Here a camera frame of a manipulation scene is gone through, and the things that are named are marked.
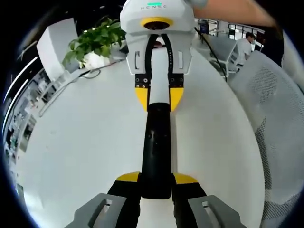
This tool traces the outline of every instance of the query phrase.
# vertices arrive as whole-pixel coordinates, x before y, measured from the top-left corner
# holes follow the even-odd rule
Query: person
[[[252,52],[251,44],[254,44],[256,36],[251,32],[246,33],[246,38],[239,39],[237,41],[237,47],[239,51],[239,56],[237,60],[237,65],[243,66],[245,61],[249,58]]]
[[[261,53],[282,67],[284,54],[283,30],[278,26],[266,28],[263,45]]]
[[[163,45],[161,42],[159,42],[159,41],[155,41],[155,43],[154,43],[154,48],[162,48],[162,47],[164,47],[165,45]]]
[[[253,0],[208,0],[204,7],[194,7],[196,18],[230,23],[273,27],[276,21]]]

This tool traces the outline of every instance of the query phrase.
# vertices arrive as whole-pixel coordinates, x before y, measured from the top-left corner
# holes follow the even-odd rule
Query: cable
[[[227,82],[226,71],[225,71],[225,69],[223,68],[223,66],[220,64],[219,59],[218,59],[217,55],[214,53],[214,51],[213,51],[213,49],[212,49],[210,43],[204,38],[203,34],[202,34],[197,28],[194,28],[194,29],[195,29],[195,31],[198,33],[198,35],[199,35],[199,36],[206,42],[206,44],[208,45],[210,51],[212,52],[214,58],[216,59],[218,65],[219,65],[219,67],[220,67],[220,69],[222,70],[222,72],[223,72],[223,74],[224,74],[224,76],[225,76],[225,81]]]
[[[100,67],[100,68],[97,68],[97,69],[93,69],[93,70],[88,70],[88,71],[85,71],[83,73],[81,73],[77,78],[75,78],[73,81],[70,81],[69,83],[67,83],[65,86],[61,87],[60,89],[58,89],[53,95],[52,97],[56,96],[52,101],[49,101],[48,103],[45,104],[45,106],[38,112],[38,115],[39,117],[42,117],[43,116],[43,113],[51,106],[51,104],[53,104],[56,99],[59,97],[60,94],[62,94],[62,92],[67,88],[68,85],[72,84],[72,83],[75,83],[78,81],[79,78],[83,77],[83,78],[86,78],[86,79],[93,79],[93,78],[96,78],[97,76],[100,75],[101,73],[101,69],[103,68],[106,68],[106,67],[109,67],[115,63],[119,63],[119,62],[122,62],[124,61],[124,59],[121,59],[121,60],[117,60],[109,65],[106,65],[106,66],[103,66],[103,67]],[[93,72],[98,72],[98,74],[96,74],[95,76],[93,77],[87,77],[85,75],[87,74],[91,74]]]

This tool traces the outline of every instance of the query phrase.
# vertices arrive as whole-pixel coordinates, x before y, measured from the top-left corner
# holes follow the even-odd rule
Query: white table
[[[244,225],[257,228],[264,175],[253,130],[222,77],[192,53],[184,96],[171,115],[173,171],[195,177],[207,194],[238,211]],[[152,68],[152,88],[158,84],[152,100],[166,101],[165,49],[153,52]],[[17,182],[31,196],[28,210],[42,227],[67,225],[76,209],[107,192],[118,176],[141,170],[146,116],[126,62],[67,87],[38,119],[17,161]],[[172,201],[142,200],[138,227],[176,227]]]

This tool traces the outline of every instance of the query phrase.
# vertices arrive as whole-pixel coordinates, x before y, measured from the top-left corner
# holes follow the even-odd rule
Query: ceiling light
[[[15,77],[14,81],[10,84],[8,91],[5,94],[5,97],[3,99],[3,102],[5,101],[6,97],[8,96],[10,90],[12,89],[12,87],[14,86],[14,84],[16,83],[16,81],[18,80],[18,78],[23,74],[23,72],[33,63],[36,61],[36,59],[38,59],[38,57],[33,58],[21,71],[20,73]]]
[[[27,83],[28,81],[29,81],[28,79],[25,80],[25,82],[22,84],[22,86],[20,87],[20,89],[18,90],[18,92],[16,93],[16,95],[14,96],[13,100],[12,100],[11,103],[10,103],[10,106],[9,106],[9,108],[8,108],[6,114],[5,114],[5,118],[4,118],[4,121],[3,121],[2,134],[3,134],[4,127],[5,127],[5,125],[6,125],[7,118],[8,118],[8,116],[9,116],[9,114],[10,114],[10,110],[12,109],[12,107],[13,107],[13,105],[14,105],[16,99],[18,98],[19,94],[20,94],[21,91],[23,90],[23,87],[26,85],[26,83]]]

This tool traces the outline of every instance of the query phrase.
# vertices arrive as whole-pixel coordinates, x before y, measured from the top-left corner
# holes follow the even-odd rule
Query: yellow ring
[[[173,25],[173,20],[169,19],[169,18],[162,18],[162,17],[153,17],[153,18],[144,18],[141,21],[141,26],[145,26],[147,23],[150,22],[165,22],[167,24],[169,24],[170,26]]]

